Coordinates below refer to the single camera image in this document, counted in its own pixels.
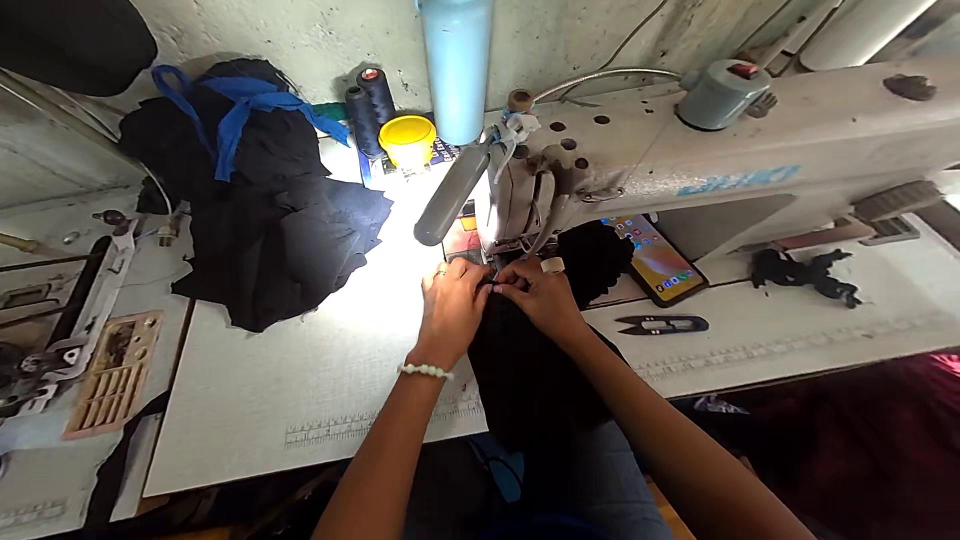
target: wall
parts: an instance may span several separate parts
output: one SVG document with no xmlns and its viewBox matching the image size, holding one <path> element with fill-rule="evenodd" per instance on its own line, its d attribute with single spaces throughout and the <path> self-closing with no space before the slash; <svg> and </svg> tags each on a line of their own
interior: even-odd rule
<svg viewBox="0 0 960 540">
<path fill-rule="evenodd" d="M 677 71 L 732 54 L 783 0 L 667 0 L 614 65 Z M 338 101 L 360 65 L 381 66 L 397 106 L 430 110 L 420 19 L 413 0 L 132 0 L 156 37 L 157 62 L 196 75 L 214 61 L 269 59 L 309 101 Z M 496 0 L 488 109 L 515 87 L 536 90 L 602 64 L 660 0 Z M 795 0 L 754 44 L 769 41 L 811 0 Z M 636 86 L 606 80 L 580 94 Z M 119 110 L 156 95 L 146 74 Z M 0 207 L 139 182 L 140 175 L 0 97 Z"/>
</svg>

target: woman's right hand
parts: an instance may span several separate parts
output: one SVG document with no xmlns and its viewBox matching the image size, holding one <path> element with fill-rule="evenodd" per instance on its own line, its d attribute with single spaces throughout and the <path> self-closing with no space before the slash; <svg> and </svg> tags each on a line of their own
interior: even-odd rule
<svg viewBox="0 0 960 540">
<path fill-rule="evenodd" d="M 593 335 L 573 300 L 566 275 L 545 274 L 536 256 L 511 262 L 496 282 L 493 291 L 512 300 L 555 343 Z"/>
</svg>

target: hand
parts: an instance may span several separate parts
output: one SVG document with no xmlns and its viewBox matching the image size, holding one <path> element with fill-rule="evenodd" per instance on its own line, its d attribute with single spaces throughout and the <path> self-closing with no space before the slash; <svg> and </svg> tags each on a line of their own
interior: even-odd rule
<svg viewBox="0 0 960 540">
<path fill-rule="evenodd" d="M 578 338 L 592 331 L 584 321 L 566 275 L 545 274 L 540 268 L 540 259 L 530 256 L 511 262 L 496 277 L 498 285 L 493 288 L 514 301 L 530 321 L 555 343 Z"/>
<path fill-rule="evenodd" d="M 423 278 L 423 321 L 408 363 L 453 369 L 480 326 L 492 286 L 477 285 L 490 272 L 487 266 L 456 258 L 441 262 L 435 274 Z"/>
</svg>

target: white beaded bracelet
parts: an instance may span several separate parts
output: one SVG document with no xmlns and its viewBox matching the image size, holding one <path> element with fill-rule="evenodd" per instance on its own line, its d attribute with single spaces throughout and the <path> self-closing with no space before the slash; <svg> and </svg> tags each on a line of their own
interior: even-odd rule
<svg viewBox="0 0 960 540">
<path fill-rule="evenodd" d="M 400 364 L 396 368 L 396 372 L 397 373 L 403 372 L 407 374 L 423 373 L 424 375 L 432 375 L 433 377 L 437 377 L 437 378 L 445 377 L 447 380 L 453 380 L 452 373 L 446 372 L 440 369 L 439 367 L 429 366 L 426 364 L 423 364 L 420 366 L 415 366 L 413 364 L 406 364 L 406 365 Z"/>
</svg>

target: red switch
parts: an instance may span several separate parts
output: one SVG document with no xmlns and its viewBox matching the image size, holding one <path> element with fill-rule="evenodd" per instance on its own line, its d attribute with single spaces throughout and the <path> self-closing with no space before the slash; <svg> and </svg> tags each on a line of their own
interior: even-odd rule
<svg viewBox="0 0 960 540">
<path fill-rule="evenodd" d="M 759 67 L 752 63 L 736 63 L 727 68 L 733 75 L 748 81 L 756 77 Z"/>
</svg>

